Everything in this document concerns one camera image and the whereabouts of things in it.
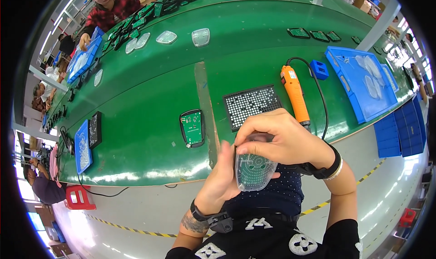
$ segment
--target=red plastic stool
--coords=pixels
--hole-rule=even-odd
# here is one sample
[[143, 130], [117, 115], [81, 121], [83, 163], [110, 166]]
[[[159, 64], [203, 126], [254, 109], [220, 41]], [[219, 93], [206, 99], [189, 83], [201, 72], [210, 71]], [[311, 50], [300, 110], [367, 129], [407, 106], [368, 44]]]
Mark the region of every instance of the red plastic stool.
[[[87, 192], [83, 189], [90, 189], [90, 186], [81, 186], [81, 185], [72, 185], [67, 186], [67, 198], [64, 200], [65, 207], [70, 210], [95, 210], [95, 204], [91, 204], [88, 199]], [[83, 202], [80, 201], [79, 191], [82, 193]], [[71, 200], [71, 192], [74, 192], [76, 195], [77, 202], [74, 203]]]
[[406, 208], [402, 217], [400, 218], [400, 227], [406, 227], [406, 228], [410, 227], [413, 222], [413, 219], [415, 219], [415, 215], [416, 215], [415, 211]]

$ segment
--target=hand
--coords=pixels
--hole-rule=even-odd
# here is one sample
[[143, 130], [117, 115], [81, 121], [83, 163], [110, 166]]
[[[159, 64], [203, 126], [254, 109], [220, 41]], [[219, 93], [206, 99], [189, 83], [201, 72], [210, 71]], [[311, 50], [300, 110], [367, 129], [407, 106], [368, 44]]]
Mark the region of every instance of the hand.
[[39, 163], [39, 161], [38, 161], [37, 158], [31, 158], [31, 159], [29, 160], [29, 163], [33, 164], [33, 166], [35, 166], [36, 168], [38, 168], [38, 163]]
[[[253, 131], [274, 135], [272, 142], [245, 142]], [[333, 150], [318, 136], [312, 135], [285, 109], [249, 116], [235, 139], [238, 154], [255, 154], [281, 164], [311, 163], [329, 168], [334, 163]]]
[[417, 82], [421, 81], [421, 78], [420, 78], [421, 75], [419, 74], [418, 67], [414, 63], [411, 63], [410, 67], [411, 67], [411, 70], [412, 70], [413, 74], [415, 75], [416, 81]]
[[88, 48], [86, 48], [85, 44], [89, 45], [91, 43], [91, 37], [89, 36], [88, 33], [83, 33], [83, 35], [80, 37], [80, 42], [79, 42], [79, 48], [82, 51], [87, 51]]
[[[230, 146], [226, 141], [221, 143], [218, 161], [195, 198], [195, 205], [204, 215], [218, 213], [225, 201], [241, 193], [234, 176], [234, 151], [234, 145]], [[279, 172], [275, 172], [272, 176], [272, 178], [278, 177], [280, 177]]]

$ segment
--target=yellow black floor stripe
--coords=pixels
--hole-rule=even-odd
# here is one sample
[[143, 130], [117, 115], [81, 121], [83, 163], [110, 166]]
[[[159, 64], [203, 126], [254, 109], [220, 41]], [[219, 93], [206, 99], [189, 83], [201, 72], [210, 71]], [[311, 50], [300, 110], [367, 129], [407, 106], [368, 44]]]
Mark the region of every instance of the yellow black floor stripe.
[[[372, 173], [374, 173], [374, 171], [376, 171], [376, 170], [380, 167], [380, 165], [384, 163], [385, 160], [386, 160], [386, 158], [384, 158], [381, 162], [379, 162], [379, 164], [377, 164], [377, 165], [376, 165], [376, 166], [375, 166], [371, 171], [369, 171], [368, 174], [364, 175], [363, 178], [361, 178], [360, 180], [358, 180], [358, 181], [356, 182], [356, 185], [359, 185], [361, 182], [363, 182], [363, 180], [365, 180], [366, 178], [368, 178], [369, 175], [371, 175]], [[309, 214], [309, 213], [311, 213], [311, 212], [313, 212], [313, 211], [315, 211], [315, 210], [318, 210], [318, 209], [321, 208], [321, 207], [324, 207], [324, 206], [328, 205], [329, 203], [330, 203], [330, 200], [325, 201], [325, 202], [323, 202], [323, 203], [321, 203], [321, 204], [319, 204], [319, 205], [317, 205], [317, 206], [315, 206], [315, 207], [313, 207], [313, 208], [310, 208], [309, 210], [305, 210], [304, 212], [301, 212], [300, 216], [307, 215], [307, 214]]]
[[116, 227], [116, 228], [119, 228], [119, 229], [123, 229], [123, 230], [126, 230], [126, 231], [138, 232], [140, 234], [148, 234], [148, 235], [162, 236], [162, 237], [177, 237], [177, 234], [159, 233], [159, 232], [146, 232], [146, 231], [143, 231], [143, 230], [137, 230], [137, 229], [132, 229], [132, 228], [129, 228], [129, 227], [126, 227], [126, 226], [121, 226], [121, 225], [118, 225], [118, 224], [113, 224], [113, 223], [107, 222], [105, 220], [102, 220], [100, 218], [96, 218], [95, 216], [92, 216], [92, 215], [89, 215], [89, 214], [85, 214], [85, 215], [87, 215], [88, 217], [90, 217], [92, 219], [100, 221], [101, 223], [105, 223], [107, 225], [111, 225], [113, 227]]

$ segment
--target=black perforated tray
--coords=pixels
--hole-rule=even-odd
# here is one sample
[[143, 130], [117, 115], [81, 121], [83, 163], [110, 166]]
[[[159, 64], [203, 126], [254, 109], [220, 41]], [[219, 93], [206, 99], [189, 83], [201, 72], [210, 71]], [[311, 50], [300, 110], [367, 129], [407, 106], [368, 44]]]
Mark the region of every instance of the black perforated tray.
[[223, 96], [222, 100], [232, 132], [239, 130], [248, 116], [282, 107], [272, 84], [230, 93]]

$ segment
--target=cable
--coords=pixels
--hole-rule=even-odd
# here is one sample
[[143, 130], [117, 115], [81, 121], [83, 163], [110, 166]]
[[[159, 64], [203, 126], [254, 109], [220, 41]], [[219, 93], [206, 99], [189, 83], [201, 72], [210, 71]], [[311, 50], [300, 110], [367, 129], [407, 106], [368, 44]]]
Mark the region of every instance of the cable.
[[[66, 131], [66, 128], [65, 128], [64, 126], [61, 126], [61, 127], [59, 128], [59, 130], [61, 130], [62, 128], [65, 129], [65, 134], [66, 134], [67, 131]], [[61, 146], [62, 143], [65, 144], [65, 142], [64, 142], [63, 140], [58, 144], [58, 149], [57, 149], [57, 150], [61, 150], [61, 152], [60, 152], [60, 153], [58, 152], [58, 153], [56, 154], [57, 167], [60, 167], [60, 158], [59, 158], [59, 157], [61, 157], [62, 154], [64, 154], [64, 153], [69, 153], [68, 151], [66, 151], [66, 152], [63, 151], [64, 147]], [[97, 196], [103, 196], [103, 197], [116, 197], [116, 196], [118, 196], [119, 194], [123, 193], [123, 192], [124, 192], [125, 190], [127, 190], [128, 188], [130, 188], [130, 187], [126, 187], [126, 188], [124, 188], [123, 190], [121, 190], [119, 193], [117, 193], [117, 194], [115, 194], [115, 195], [99, 194], [99, 193], [91, 192], [90, 190], [86, 189], [86, 188], [83, 186], [82, 181], [80, 180], [80, 177], [79, 177], [79, 173], [77, 173], [77, 179], [79, 180], [80, 186], [82, 186], [83, 190], [87, 191], [87, 192], [90, 193], [90, 194], [97, 195]]]
[[319, 90], [319, 92], [320, 92], [321, 99], [323, 100], [324, 111], [325, 111], [325, 113], [326, 113], [326, 126], [325, 126], [325, 128], [324, 128], [323, 136], [321, 137], [321, 139], [324, 140], [324, 138], [325, 138], [325, 136], [326, 136], [326, 133], [327, 133], [327, 128], [328, 128], [328, 111], [327, 111], [327, 104], [326, 104], [326, 101], [325, 101], [325, 99], [324, 99], [323, 91], [321, 90], [320, 84], [319, 84], [319, 82], [318, 82], [318, 78], [317, 78], [317, 76], [315, 75], [315, 71], [313, 71], [312, 66], [311, 66], [311, 65], [310, 65], [306, 60], [304, 60], [304, 59], [302, 59], [302, 58], [299, 58], [299, 57], [292, 57], [292, 58], [290, 58], [288, 61], [286, 61], [286, 66], [289, 66], [289, 64], [291, 63], [291, 60], [294, 60], [294, 59], [301, 60], [302, 62], [304, 62], [304, 63], [308, 66], [310, 72], [312, 73], [313, 78], [315, 79], [315, 82], [317, 83], [317, 87], [318, 87], [318, 90]]

